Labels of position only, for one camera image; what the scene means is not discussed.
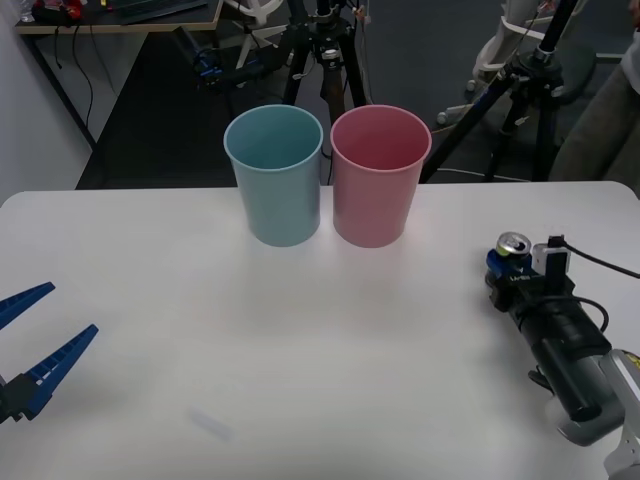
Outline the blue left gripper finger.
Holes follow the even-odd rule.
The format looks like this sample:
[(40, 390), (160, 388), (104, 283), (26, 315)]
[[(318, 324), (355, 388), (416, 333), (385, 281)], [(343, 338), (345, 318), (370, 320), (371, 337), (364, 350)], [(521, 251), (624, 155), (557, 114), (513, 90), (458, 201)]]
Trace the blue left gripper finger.
[(1, 422), (31, 421), (52, 398), (62, 380), (93, 341), (99, 329), (92, 324), (54, 353), (1, 386)]
[(54, 284), (47, 282), (1, 300), (0, 329), (4, 329), (54, 289)]

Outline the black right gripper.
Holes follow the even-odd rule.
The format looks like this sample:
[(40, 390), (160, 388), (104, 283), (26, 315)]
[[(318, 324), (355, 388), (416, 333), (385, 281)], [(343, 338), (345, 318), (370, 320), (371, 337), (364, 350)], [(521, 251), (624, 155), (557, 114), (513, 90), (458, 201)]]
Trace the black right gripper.
[(517, 259), (519, 274), (505, 274), (509, 271), (505, 256), (491, 249), (486, 257), (485, 283), (490, 290), (490, 301), (498, 311), (509, 313), (514, 321), (524, 321), (535, 307), (544, 303), (544, 298), (571, 296), (575, 289), (575, 283), (568, 276), (560, 281), (557, 290), (547, 288), (546, 277), (534, 274), (532, 261), (531, 254), (522, 255)]

